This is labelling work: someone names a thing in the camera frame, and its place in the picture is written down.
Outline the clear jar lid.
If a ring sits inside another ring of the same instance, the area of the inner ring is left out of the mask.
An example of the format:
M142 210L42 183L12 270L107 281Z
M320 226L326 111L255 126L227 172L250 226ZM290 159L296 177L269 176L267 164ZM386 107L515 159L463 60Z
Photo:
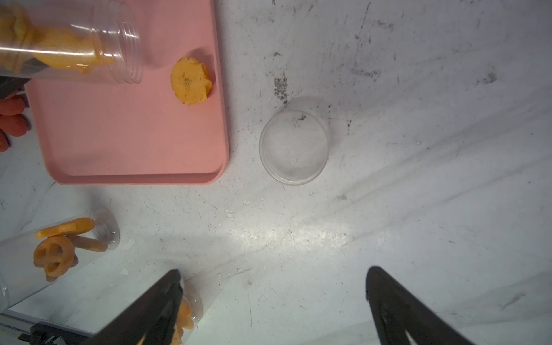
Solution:
M315 116L288 110L267 122L260 136L259 153L264 169L276 181L304 185L326 167L329 140Z

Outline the clear jar with cookies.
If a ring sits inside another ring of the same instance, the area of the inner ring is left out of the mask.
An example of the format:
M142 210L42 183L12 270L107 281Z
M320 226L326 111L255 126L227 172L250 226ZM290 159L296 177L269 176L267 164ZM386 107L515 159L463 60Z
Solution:
M123 1L2 1L1 76L129 83L142 45Z

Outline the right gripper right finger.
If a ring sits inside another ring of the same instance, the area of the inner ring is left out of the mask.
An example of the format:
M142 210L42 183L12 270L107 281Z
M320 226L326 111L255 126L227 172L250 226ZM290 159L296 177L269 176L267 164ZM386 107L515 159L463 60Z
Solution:
M381 344L471 344L381 267L369 268L365 286Z

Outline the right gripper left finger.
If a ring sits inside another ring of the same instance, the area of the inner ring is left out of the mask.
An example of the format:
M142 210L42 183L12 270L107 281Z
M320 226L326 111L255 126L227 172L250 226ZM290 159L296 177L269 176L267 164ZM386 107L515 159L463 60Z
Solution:
M86 344L171 344L183 297L181 274L170 270Z

